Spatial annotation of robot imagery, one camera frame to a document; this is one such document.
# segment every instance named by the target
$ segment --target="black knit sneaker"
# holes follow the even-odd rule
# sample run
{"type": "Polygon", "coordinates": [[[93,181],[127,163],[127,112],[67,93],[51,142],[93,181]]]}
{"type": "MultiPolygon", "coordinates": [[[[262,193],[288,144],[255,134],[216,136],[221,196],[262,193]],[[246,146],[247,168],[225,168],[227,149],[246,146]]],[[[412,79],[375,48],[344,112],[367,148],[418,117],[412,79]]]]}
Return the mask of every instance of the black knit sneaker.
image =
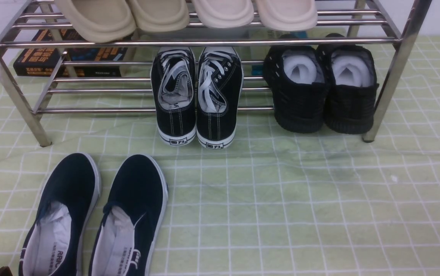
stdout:
{"type": "Polygon", "coordinates": [[[199,59],[198,139],[206,148],[228,147],[235,136],[244,81],[233,47],[206,47],[199,59]]]}
{"type": "Polygon", "coordinates": [[[153,60],[150,79],[158,132],[172,146],[186,145],[196,136],[195,67],[189,48],[161,48],[153,60]]]}
{"type": "Polygon", "coordinates": [[[90,276],[147,276],[169,192],[157,162],[134,155],[119,168],[90,258],[90,276]]]}
{"type": "Polygon", "coordinates": [[[74,153],[56,166],[22,246],[20,276],[82,275],[83,232],[100,193],[99,171],[89,155],[74,153]]]}
{"type": "Polygon", "coordinates": [[[368,132],[374,123],[379,86],[372,53],[357,45],[320,45],[317,51],[324,56],[331,81],[325,102],[325,124],[338,133],[368,132]]]}
{"type": "Polygon", "coordinates": [[[274,117],[282,128],[313,133],[322,127],[323,107],[330,86],[321,58],[312,47],[271,47],[264,60],[262,76],[272,90],[274,117]]]}

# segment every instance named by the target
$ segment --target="rack shelf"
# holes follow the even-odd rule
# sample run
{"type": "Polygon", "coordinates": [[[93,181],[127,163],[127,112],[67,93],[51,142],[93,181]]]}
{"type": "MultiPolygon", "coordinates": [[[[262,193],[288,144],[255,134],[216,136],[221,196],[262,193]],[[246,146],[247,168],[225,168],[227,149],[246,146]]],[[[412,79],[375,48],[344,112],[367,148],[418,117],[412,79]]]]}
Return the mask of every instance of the rack shelf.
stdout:
{"type": "MultiPolygon", "coordinates": [[[[71,61],[71,57],[65,49],[68,48],[102,48],[102,47],[205,47],[205,46],[274,46],[274,45],[318,45],[318,44],[392,44],[396,50],[393,61],[389,68],[387,77],[382,86],[380,95],[376,102],[374,115],[374,127],[363,136],[367,143],[374,141],[376,133],[381,125],[385,112],[390,104],[399,79],[407,63],[411,49],[414,46],[417,35],[432,0],[414,0],[413,7],[409,13],[403,33],[385,11],[379,0],[355,0],[354,9],[335,9],[318,11],[319,20],[317,26],[349,26],[347,37],[343,38],[304,38],[304,39],[161,39],[161,40],[131,40],[115,41],[109,43],[92,43],[88,41],[62,41],[59,30],[71,29],[71,23],[59,22],[65,17],[61,13],[53,11],[54,0],[27,0],[22,9],[18,11],[11,23],[6,26],[0,35],[0,82],[6,89],[16,108],[28,124],[34,136],[41,146],[51,145],[49,137],[40,124],[43,114],[60,113],[138,113],[155,112],[155,107],[149,108],[48,108],[51,96],[55,94],[150,94],[151,89],[61,89],[59,84],[91,84],[99,83],[104,85],[118,84],[122,82],[147,83],[146,77],[77,77],[75,66],[151,66],[151,62],[143,61],[71,61]],[[333,16],[350,16],[348,19],[326,19],[333,16]],[[44,20],[44,23],[29,22],[32,20],[44,20]],[[358,37],[359,26],[381,26],[386,36],[384,37],[358,37]],[[53,41],[16,41],[16,37],[24,30],[49,29],[53,34],[53,41]],[[23,93],[16,83],[13,75],[9,72],[2,56],[6,49],[28,49],[28,48],[58,48],[61,55],[53,74],[48,80],[39,100],[34,108],[31,108],[23,96],[23,93]],[[70,77],[56,77],[61,68],[67,68],[70,77]]],[[[205,28],[204,24],[197,19],[197,13],[191,12],[191,23],[188,28],[205,28]]],[[[255,12],[255,19],[247,25],[248,28],[262,28],[259,15],[255,12]]],[[[243,61],[243,65],[262,64],[262,61],[243,61]]],[[[262,77],[246,76],[247,82],[262,82],[262,77]]],[[[245,87],[244,92],[266,92],[268,87],[245,87]]],[[[240,107],[242,112],[272,110],[272,106],[247,106],[240,107]]]]}

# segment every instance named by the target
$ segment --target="beige slipper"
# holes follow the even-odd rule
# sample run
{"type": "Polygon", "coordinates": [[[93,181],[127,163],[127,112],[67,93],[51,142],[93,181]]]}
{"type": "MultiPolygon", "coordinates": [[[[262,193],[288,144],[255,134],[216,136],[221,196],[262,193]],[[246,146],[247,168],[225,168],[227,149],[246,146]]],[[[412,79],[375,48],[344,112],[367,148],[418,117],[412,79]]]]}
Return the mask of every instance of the beige slipper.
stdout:
{"type": "Polygon", "coordinates": [[[190,22],[184,0],[128,0],[138,28],[150,32],[185,28],[190,22]]]}
{"type": "Polygon", "coordinates": [[[125,0],[55,0],[75,30],[90,42],[121,39],[136,30],[125,0]]]}

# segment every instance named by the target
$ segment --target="rack leg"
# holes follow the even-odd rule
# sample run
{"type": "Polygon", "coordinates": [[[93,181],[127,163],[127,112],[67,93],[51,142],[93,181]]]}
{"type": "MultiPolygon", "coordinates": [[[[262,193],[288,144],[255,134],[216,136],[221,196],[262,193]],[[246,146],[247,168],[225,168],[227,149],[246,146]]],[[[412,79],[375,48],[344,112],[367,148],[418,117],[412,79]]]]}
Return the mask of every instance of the rack leg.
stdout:
{"type": "Polygon", "coordinates": [[[411,55],[412,48],[418,38],[419,31],[421,30],[431,3],[432,0],[414,0],[409,18],[402,32],[400,44],[392,59],[390,69],[382,86],[382,91],[376,102],[374,125],[370,131],[363,135],[363,141],[366,143],[371,143],[375,140],[376,133],[382,124],[383,117],[387,112],[392,96],[394,96],[397,84],[404,72],[405,65],[411,55]]]}
{"type": "Polygon", "coordinates": [[[43,147],[51,145],[48,135],[32,112],[24,94],[3,61],[2,55],[0,55],[0,82],[39,144],[43,147]]]}
{"type": "MultiPolygon", "coordinates": [[[[41,8],[41,12],[43,12],[43,13],[54,12],[51,4],[44,4],[43,3],[40,5],[40,8],[41,8]]],[[[57,21],[55,19],[46,19],[46,23],[57,23],[57,21]]],[[[51,36],[53,37],[54,41],[63,41],[63,38],[61,37],[60,30],[51,29],[49,31],[51,32],[51,36]]],[[[63,56],[65,49],[60,48],[60,49],[58,49],[58,52],[60,52],[60,55],[63,56]]],[[[66,61],[71,61],[71,57],[69,56],[69,54],[66,54],[66,61]]],[[[68,66],[67,71],[68,71],[69,77],[77,77],[75,68],[73,66],[68,66]]]]}
{"type": "MultiPolygon", "coordinates": [[[[366,0],[356,0],[354,4],[355,9],[364,9],[367,5],[366,0]]],[[[362,19],[362,15],[353,15],[353,19],[362,19]]],[[[360,26],[350,26],[348,29],[348,35],[346,37],[356,37],[358,35],[358,31],[360,30],[360,26]]]]}

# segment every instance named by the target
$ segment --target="navy slip-on shoe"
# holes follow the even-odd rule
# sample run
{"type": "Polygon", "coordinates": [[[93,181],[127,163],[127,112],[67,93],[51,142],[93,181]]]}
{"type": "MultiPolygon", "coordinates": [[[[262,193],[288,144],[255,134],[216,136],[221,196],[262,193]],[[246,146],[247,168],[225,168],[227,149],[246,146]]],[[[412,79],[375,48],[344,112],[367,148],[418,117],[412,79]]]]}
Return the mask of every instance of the navy slip-on shoe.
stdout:
{"type": "Polygon", "coordinates": [[[20,276],[81,276],[83,230],[101,193],[90,155],[65,157],[41,194],[36,221],[25,238],[20,276]]]}
{"type": "Polygon", "coordinates": [[[121,165],[104,206],[90,276],[147,276],[169,192],[157,162],[134,155],[121,165]]]}

